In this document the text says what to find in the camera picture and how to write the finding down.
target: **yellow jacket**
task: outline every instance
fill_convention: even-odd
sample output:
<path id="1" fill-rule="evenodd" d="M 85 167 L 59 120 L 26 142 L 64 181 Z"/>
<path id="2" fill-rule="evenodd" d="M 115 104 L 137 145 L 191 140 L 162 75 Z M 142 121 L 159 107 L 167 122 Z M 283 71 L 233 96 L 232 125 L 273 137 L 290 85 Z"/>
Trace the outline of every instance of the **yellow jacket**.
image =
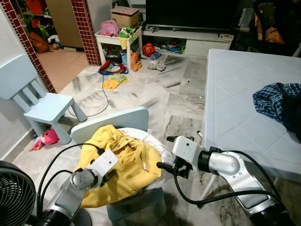
<path id="1" fill-rule="evenodd" d="M 134 195 L 161 176 L 161 169 L 156 166 L 161 161 L 160 153 L 141 140 L 127 137 L 112 125 L 99 128 L 86 143 L 112 150 L 119 161 L 112 169 L 116 171 L 115 175 L 103 187 L 90 189 L 86 193 L 81 203 L 83 208 L 100 207 L 120 201 Z M 89 166 L 91 160 L 98 157 L 94 147 L 83 145 L 79 165 L 75 170 Z"/>

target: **light blue chair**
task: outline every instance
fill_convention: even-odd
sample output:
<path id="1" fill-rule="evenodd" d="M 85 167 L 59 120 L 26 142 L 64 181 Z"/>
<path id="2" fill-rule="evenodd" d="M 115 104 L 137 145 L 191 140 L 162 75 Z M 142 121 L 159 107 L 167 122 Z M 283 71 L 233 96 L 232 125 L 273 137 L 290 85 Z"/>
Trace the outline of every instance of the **light blue chair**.
<path id="1" fill-rule="evenodd" d="M 135 128 L 147 132 L 149 112 L 145 107 L 136 107 L 92 121 L 87 121 L 71 130 L 71 137 L 76 143 L 85 143 L 102 126 L 113 125 L 115 128 Z M 125 226 L 124 218 L 152 206 L 155 213 L 162 217 L 166 213 L 162 188 L 140 191 L 138 194 L 107 205 L 107 211 L 113 226 Z"/>
<path id="2" fill-rule="evenodd" d="M 25 111 L 24 116 L 38 136 L 45 130 L 41 123 L 50 124 L 61 142 L 67 144 L 71 137 L 58 120 L 70 106 L 80 122 L 87 116 L 73 97 L 44 92 L 35 80 L 37 75 L 27 55 L 19 55 L 0 65 L 0 97 L 12 98 Z"/>

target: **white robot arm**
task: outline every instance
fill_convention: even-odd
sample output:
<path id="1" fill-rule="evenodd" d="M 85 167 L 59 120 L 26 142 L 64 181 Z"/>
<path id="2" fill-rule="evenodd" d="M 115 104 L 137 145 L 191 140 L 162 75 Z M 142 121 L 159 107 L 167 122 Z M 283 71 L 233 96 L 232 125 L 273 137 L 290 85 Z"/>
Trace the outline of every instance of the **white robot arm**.
<path id="1" fill-rule="evenodd" d="M 294 225 L 280 198 L 266 191 L 263 184 L 248 172 L 244 160 L 237 153 L 214 147 L 208 152 L 199 144 L 179 136 L 174 144 L 173 155 L 177 156 L 173 167 L 164 163 L 158 163 L 157 166 L 174 174 L 178 191 L 186 201 L 197 205 L 208 203 L 206 200 L 192 201 L 185 197 L 176 176 L 187 178 L 190 169 L 197 173 L 205 171 L 222 176 L 232 194 L 249 193 L 233 196 L 254 225 Z"/>
<path id="2" fill-rule="evenodd" d="M 72 173 L 47 204 L 36 226 L 71 225 L 86 192 L 90 188 L 100 186 L 104 177 L 117 162 L 117 156 L 108 150 L 90 166 Z"/>

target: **plaid shirt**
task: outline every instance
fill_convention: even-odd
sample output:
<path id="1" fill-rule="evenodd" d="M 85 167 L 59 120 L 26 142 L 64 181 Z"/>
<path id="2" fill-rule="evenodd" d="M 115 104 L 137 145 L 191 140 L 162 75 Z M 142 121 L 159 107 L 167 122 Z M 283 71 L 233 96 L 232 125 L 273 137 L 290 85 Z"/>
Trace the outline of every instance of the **plaid shirt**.
<path id="1" fill-rule="evenodd" d="M 283 122 L 282 109 L 286 97 L 298 97 L 301 94 L 301 84 L 273 83 L 263 87 L 253 94 L 253 102 L 257 112 L 279 122 Z"/>

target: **television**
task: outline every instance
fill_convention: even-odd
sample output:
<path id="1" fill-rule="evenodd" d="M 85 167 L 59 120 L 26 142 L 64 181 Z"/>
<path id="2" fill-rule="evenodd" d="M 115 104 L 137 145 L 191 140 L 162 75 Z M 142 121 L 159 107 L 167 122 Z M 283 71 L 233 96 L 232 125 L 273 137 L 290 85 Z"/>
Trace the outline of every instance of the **television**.
<path id="1" fill-rule="evenodd" d="M 237 5 L 238 0 L 146 0 L 146 24 L 226 31 Z"/>

